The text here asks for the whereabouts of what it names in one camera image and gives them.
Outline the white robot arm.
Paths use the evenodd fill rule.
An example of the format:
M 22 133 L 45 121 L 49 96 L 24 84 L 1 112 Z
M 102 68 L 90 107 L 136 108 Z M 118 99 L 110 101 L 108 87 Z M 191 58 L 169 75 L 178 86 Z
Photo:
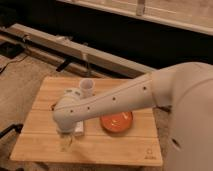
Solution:
M 107 92 L 56 103 L 60 133 L 79 121 L 151 107 L 172 107 L 164 171 L 213 171 L 213 65 L 186 62 L 132 79 Z

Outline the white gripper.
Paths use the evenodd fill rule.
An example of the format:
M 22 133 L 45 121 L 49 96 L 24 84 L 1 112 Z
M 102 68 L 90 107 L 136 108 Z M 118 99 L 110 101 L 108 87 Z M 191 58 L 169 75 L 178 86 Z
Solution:
M 61 122 L 57 124 L 57 131 L 61 133 L 60 146 L 63 152 L 68 151 L 72 144 L 72 136 L 70 134 L 74 133 L 76 125 L 76 122 Z

